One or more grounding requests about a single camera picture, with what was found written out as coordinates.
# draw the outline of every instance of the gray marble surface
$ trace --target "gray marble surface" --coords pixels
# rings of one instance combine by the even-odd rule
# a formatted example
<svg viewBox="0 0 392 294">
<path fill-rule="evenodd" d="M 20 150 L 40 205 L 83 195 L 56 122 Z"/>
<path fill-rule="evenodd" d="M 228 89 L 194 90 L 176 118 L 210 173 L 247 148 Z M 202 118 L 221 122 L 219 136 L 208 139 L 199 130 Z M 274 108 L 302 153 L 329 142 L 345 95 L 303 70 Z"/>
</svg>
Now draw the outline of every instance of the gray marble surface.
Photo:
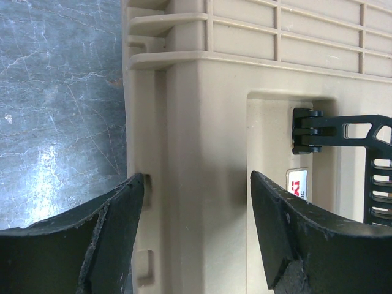
<svg viewBox="0 0 392 294">
<path fill-rule="evenodd" d="M 118 0 L 0 0 L 0 229 L 126 178 Z"/>
</svg>

